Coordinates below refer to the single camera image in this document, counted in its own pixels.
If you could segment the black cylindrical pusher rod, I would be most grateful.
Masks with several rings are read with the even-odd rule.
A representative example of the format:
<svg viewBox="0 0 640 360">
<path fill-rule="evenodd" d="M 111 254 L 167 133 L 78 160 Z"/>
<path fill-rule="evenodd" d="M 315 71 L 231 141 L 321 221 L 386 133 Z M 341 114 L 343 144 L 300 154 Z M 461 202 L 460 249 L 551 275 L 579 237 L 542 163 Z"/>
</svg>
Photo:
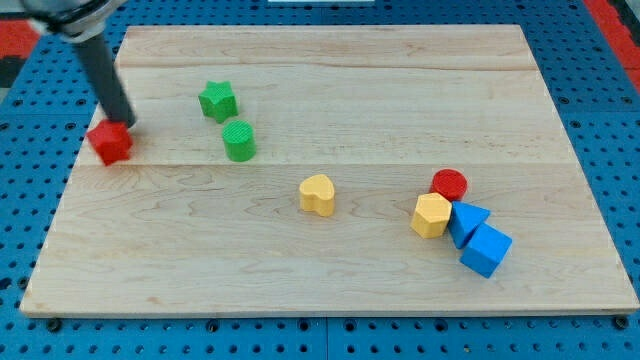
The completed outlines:
<svg viewBox="0 0 640 360">
<path fill-rule="evenodd" d="M 76 43 L 73 48 L 107 119 L 133 127 L 136 116 L 103 34 Z"/>
</svg>

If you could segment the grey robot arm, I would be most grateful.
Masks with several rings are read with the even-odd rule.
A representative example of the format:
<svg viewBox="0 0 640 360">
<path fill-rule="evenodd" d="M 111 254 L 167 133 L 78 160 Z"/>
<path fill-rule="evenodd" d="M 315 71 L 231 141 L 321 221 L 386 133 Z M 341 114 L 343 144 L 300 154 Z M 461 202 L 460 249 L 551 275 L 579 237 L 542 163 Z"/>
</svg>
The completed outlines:
<svg viewBox="0 0 640 360">
<path fill-rule="evenodd" d="M 41 30 L 59 35 L 75 49 L 107 119 L 130 128 L 136 116 L 104 38 L 106 20 L 124 4 L 125 0 L 20 0 Z"/>
</svg>

